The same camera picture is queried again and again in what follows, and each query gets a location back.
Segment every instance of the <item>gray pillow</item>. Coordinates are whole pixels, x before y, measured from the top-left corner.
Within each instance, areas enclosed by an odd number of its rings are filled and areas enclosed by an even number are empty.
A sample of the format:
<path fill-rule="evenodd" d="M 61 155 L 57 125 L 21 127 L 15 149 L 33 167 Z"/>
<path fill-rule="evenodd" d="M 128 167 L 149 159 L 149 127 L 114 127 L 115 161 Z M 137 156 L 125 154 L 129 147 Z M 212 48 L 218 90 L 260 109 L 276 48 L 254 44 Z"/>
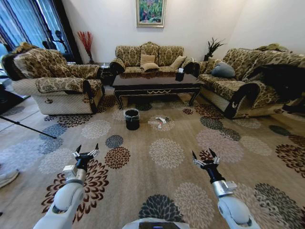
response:
<path fill-rule="evenodd" d="M 235 77 L 235 71 L 232 66 L 225 62 L 218 63 L 215 68 L 211 71 L 213 76 L 223 77 L 223 78 L 233 78 Z"/>

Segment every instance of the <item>floral patterned carpet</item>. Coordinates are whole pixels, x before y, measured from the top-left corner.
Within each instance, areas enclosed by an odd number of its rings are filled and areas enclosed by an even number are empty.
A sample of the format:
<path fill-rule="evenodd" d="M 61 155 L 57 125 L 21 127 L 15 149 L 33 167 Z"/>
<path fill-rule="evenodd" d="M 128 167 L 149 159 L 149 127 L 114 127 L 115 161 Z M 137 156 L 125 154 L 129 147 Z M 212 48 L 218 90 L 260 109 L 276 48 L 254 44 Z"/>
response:
<path fill-rule="evenodd" d="M 89 162 L 85 195 L 73 228 L 119 229 L 139 218 L 187 222 L 191 228 L 228 228 L 217 210 L 207 173 L 192 163 L 192 150 L 221 157 L 219 171 L 238 184 L 242 199 L 262 229 L 305 228 L 305 118 L 294 114 L 228 120 L 202 97 L 130 98 L 140 110 L 140 128 L 126 129 L 108 89 L 99 113 L 42 115 L 32 98 L 4 115 L 43 130 L 56 140 L 0 122 L 0 174 L 21 173 L 0 189 L 2 229 L 32 228 L 65 183 L 72 152 L 99 143 Z M 157 116 L 170 121 L 158 129 Z"/>

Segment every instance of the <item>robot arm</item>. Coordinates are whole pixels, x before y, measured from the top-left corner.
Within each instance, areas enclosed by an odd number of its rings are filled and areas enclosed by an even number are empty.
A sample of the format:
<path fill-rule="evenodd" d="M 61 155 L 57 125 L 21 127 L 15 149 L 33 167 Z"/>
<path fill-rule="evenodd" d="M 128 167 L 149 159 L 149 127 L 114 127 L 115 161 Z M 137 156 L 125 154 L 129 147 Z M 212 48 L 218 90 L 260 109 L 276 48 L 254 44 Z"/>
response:
<path fill-rule="evenodd" d="M 76 165 L 65 166 L 63 172 L 66 185 L 59 189 L 48 212 L 33 229 L 71 229 L 77 207 L 83 200 L 83 183 L 86 179 L 87 163 L 99 153 L 98 144 L 89 153 L 80 154 L 81 146 L 73 153 Z"/>
<path fill-rule="evenodd" d="M 213 185 L 214 192 L 219 199 L 218 209 L 226 220 L 230 229 L 260 229 L 259 225 L 251 215 L 247 205 L 240 199 L 233 197 L 237 185 L 233 181 L 225 181 L 218 172 L 220 158 L 210 149 L 213 160 L 198 160 L 193 152 L 193 162 L 199 168 L 208 172 Z"/>

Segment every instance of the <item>wall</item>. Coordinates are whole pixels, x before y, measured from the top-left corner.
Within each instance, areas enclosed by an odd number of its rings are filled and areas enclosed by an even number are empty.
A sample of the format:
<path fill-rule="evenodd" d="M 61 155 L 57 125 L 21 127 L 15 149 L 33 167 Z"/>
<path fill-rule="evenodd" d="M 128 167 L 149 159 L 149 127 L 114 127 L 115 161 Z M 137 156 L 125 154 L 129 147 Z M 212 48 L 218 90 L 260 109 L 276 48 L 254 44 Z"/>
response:
<path fill-rule="evenodd" d="M 212 36 L 229 42 L 245 0 L 168 0 L 164 28 L 137 28 L 135 0 L 63 0 L 76 37 L 91 31 L 96 62 L 109 62 L 117 45 L 182 45 L 188 56 L 202 60 Z M 76 37 L 83 61 L 88 56 Z M 223 57 L 227 46 L 214 53 Z"/>
<path fill-rule="evenodd" d="M 256 48 L 279 43 L 305 53 L 305 0 L 248 0 L 229 47 Z"/>

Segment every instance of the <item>floral patterned sofa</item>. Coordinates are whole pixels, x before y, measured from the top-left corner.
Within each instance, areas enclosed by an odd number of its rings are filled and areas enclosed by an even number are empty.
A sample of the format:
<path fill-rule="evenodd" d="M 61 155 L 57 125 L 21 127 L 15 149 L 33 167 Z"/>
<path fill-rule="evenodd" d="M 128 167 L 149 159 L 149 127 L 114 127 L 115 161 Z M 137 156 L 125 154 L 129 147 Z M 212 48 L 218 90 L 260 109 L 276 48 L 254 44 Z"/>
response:
<path fill-rule="evenodd" d="M 305 67 L 305 55 L 290 52 L 230 49 L 223 61 L 235 70 L 235 78 L 211 75 L 222 60 L 209 59 L 194 63 L 194 75 L 204 84 L 202 95 L 224 112 L 228 118 L 272 115 L 281 112 L 283 104 L 275 89 L 248 77 L 255 68 L 266 64 L 289 64 Z"/>
<path fill-rule="evenodd" d="M 104 93 L 98 65 L 68 65 L 59 51 L 36 47 L 4 56 L 2 65 L 15 92 L 31 95 L 44 115 L 97 112 Z"/>
<path fill-rule="evenodd" d="M 141 54 L 154 55 L 155 64 L 160 67 L 161 72 L 178 72 L 170 67 L 178 56 L 183 56 L 182 46 L 159 46 L 147 42 L 140 46 L 117 46 L 115 49 L 116 58 L 110 63 L 110 70 L 113 74 L 121 73 L 143 73 L 140 67 Z M 186 58 L 182 63 L 186 73 L 193 73 L 193 59 Z"/>

